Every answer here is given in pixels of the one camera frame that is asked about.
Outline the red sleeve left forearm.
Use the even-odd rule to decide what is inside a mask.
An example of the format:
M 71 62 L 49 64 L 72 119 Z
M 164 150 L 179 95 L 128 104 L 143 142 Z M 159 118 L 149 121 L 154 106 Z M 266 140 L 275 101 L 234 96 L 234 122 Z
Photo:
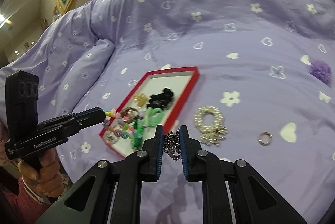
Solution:
M 22 179 L 18 180 L 19 194 L 4 192 L 1 189 L 1 223 L 35 223 L 51 206 L 30 194 Z

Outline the left hand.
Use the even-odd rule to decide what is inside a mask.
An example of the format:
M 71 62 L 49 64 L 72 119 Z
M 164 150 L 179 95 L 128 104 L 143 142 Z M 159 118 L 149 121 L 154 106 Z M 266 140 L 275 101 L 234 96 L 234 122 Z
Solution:
M 35 194 L 58 198 L 64 191 L 64 184 L 55 149 L 46 151 L 39 161 L 40 171 L 35 170 L 25 161 L 19 162 L 18 169 L 23 181 Z

